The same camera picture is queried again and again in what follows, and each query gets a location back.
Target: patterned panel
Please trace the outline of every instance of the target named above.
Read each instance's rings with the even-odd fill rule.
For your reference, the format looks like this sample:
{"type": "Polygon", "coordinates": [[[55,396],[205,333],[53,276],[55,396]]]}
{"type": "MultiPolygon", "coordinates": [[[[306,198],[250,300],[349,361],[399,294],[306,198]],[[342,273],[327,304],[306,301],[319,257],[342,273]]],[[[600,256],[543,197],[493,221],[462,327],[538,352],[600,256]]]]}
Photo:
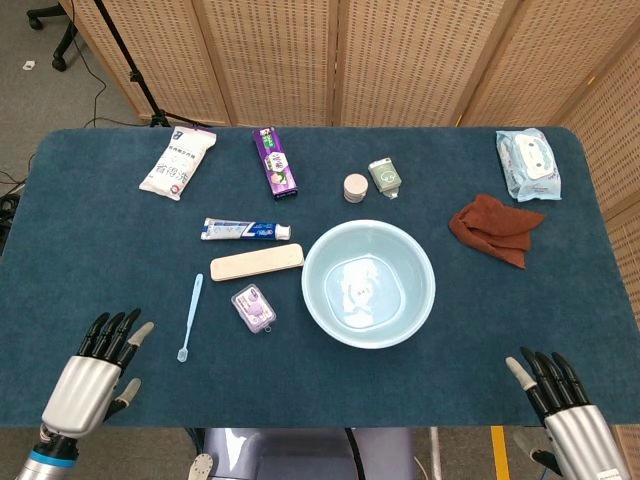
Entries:
{"type": "Polygon", "coordinates": [[[603,212],[640,191],[640,41],[563,124],[584,145],[603,212]]]}
{"type": "Polygon", "coordinates": [[[504,3],[349,1],[340,123],[449,124],[504,3]]]}
{"type": "Polygon", "coordinates": [[[613,253],[640,326],[640,215],[609,231],[613,253]]]}
{"type": "Polygon", "coordinates": [[[631,478],[640,478],[640,425],[624,425],[615,430],[627,459],[631,478]]]}
{"type": "MultiPolygon", "coordinates": [[[[139,86],[100,12],[91,1],[75,0],[81,32],[115,76],[137,112],[150,115],[139,86]]],[[[158,106],[194,120],[228,123],[222,95],[189,0],[105,0],[125,45],[144,75],[158,106]]],[[[69,16],[71,2],[63,2],[69,16]]]]}
{"type": "Polygon", "coordinates": [[[640,14],[638,0],[530,0],[522,8],[465,125],[544,125],[640,14]]]}
{"type": "Polygon", "coordinates": [[[336,43],[330,24],[337,1],[201,3],[201,24],[219,59],[217,71],[224,72],[237,124],[330,123],[336,43]]]}

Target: robot finger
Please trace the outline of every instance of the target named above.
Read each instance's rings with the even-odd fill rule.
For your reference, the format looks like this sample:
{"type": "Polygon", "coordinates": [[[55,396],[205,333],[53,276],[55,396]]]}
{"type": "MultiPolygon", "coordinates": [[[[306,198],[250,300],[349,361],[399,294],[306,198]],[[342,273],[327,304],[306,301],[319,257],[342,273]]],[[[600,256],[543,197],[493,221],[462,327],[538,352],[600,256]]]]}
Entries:
{"type": "Polygon", "coordinates": [[[543,367],[551,375],[552,382],[556,391],[560,394],[560,401],[563,408],[571,408],[576,405],[578,399],[575,398],[567,380],[564,378],[558,367],[544,353],[536,352],[536,357],[543,367]]]}
{"type": "Polygon", "coordinates": [[[533,410],[536,412],[540,423],[544,425],[544,419],[551,415],[552,412],[549,410],[549,406],[538,384],[515,358],[507,357],[505,362],[509,370],[511,370],[511,373],[516,377],[516,380],[518,380],[518,383],[520,383],[522,389],[527,393],[529,403],[531,403],[533,410]]]}
{"type": "Polygon", "coordinates": [[[82,343],[80,344],[80,348],[78,349],[78,355],[81,357],[86,357],[91,354],[93,347],[95,345],[96,338],[98,337],[98,333],[100,329],[105,324],[105,322],[109,320],[109,312],[104,312],[98,318],[95,319],[89,330],[84,336],[82,343]]]}
{"type": "Polygon", "coordinates": [[[545,468],[553,471],[556,475],[562,476],[562,472],[560,471],[560,467],[558,466],[558,461],[556,460],[556,456],[547,452],[546,450],[536,450],[531,452],[531,460],[539,463],[545,468]]]}
{"type": "Polygon", "coordinates": [[[122,369],[122,373],[124,373],[127,365],[129,365],[129,362],[131,362],[131,359],[138,351],[138,348],[140,348],[140,345],[142,345],[142,342],[144,341],[146,336],[151,333],[153,327],[153,322],[147,322],[142,327],[140,327],[138,331],[136,331],[136,333],[131,335],[131,338],[129,340],[127,340],[127,343],[122,349],[122,352],[118,357],[118,361],[116,362],[116,364],[119,365],[122,369]]]}
{"type": "Polygon", "coordinates": [[[547,400],[546,403],[549,405],[551,413],[561,410],[562,403],[560,403],[560,396],[551,382],[550,374],[548,374],[542,363],[540,363],[534,353],[527,347],[520,347],[520,352],[522,352],[522,355],[531,366],[531,370],[536,377],[536,382],[540,386],[540,390],[547,400]]]}
{"type": "Polygon", "coordinates": [[[124,312],[120,312],[115,315],[109,322],[104,326],[98,340],[96,341],[96,346],[93,347],[93,351],[91,352],[91,356],[93,358],[104,358],[104,353],[107,351],[107,347],[109,343],[111,343],[111,337],[113,333],[116,331],[118,324],[124,319],[124,312]]]}
{"type": "Polygon", "coordinates": [[[138,390],[140,390],[140,385],[142,385],[142,381],[139,378],[132,379],[127,385],[127,388],[124,389],[124,392],[111,401],[107,413],[104,416],[105,422],[116,413],[131,405],[131,402],[133,402],[133,399],[138,394],[138,390]]]}
{"type": "Polygon", "coordinates": [[[118,354],[120,353],[120,350],[122,349],[122,346],[127,339],[127,335],[129,335],[131,326],[133,325],[133,322],[135,322],[140,316],[140,312],[141,310],[139,308],[136,308],[127,316],[127,318],[124,319],[122,323],[120,323],[118,332],[115,337],[113,337],[111,345],[109,345],[109,348],[104,355],[104,359],[107,362],[115,363],[118,359],[118,354]]]}
{"type": "Polygon", "coordinates": [[[591,402],[589,402],[587,392],[582,386],[582,382],[578,378],[578,375],[576,375],[575,370],[571,365],[569,365],[569,362],[567,362],[564,357],[557,352],[553,352],[551,354],[551,358],[553,358],[553,361],[556,362],[556,365],[558,365],[558,367],[560,368],[560,371],[564,375],[564,378],[567,380],[567,383],[571,386],[576,399],[576,404],[589,405],[591,402]]]}

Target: purple plastic case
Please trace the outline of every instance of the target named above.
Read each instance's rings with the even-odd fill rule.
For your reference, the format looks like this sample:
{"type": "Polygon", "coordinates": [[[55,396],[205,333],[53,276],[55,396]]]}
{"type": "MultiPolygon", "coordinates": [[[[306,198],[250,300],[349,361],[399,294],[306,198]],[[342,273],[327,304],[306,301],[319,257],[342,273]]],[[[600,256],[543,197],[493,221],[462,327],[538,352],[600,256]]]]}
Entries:
{"type": "Polygon", "coordinates": [[[231,303],[253,333],[261,330],[271,331],[269,325],[275,322],[276,314],[260,289],[253,283],[231,297],[231,303]]]}

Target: brown cloth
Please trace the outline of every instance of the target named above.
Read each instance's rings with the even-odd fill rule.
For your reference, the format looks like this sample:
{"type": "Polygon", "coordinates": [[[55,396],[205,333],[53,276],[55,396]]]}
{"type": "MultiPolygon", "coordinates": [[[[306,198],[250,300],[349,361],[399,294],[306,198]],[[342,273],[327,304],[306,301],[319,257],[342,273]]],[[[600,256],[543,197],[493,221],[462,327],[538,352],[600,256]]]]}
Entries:
{"type": "Polygon", "coordinates": [[[529,232],[543,220],[541,213],[507,207],[480,193],[451,218],[449,228],[465,245],[524,269],[524,253],[531,249],[529,232]]]}

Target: purple toothpaste box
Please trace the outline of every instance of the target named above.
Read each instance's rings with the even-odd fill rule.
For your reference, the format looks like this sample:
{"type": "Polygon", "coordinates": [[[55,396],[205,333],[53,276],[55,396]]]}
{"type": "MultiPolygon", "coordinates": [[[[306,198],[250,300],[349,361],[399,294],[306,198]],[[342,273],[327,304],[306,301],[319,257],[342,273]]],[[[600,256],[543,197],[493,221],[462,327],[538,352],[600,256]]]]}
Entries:
{"type": "Polygon", "coordinates": [[[274,127],[254,130],[253,140],[258,147],[258,153],[273,197],[282,198],[296,195],[298,187],[284,154],[277,130],[274,127]]]}

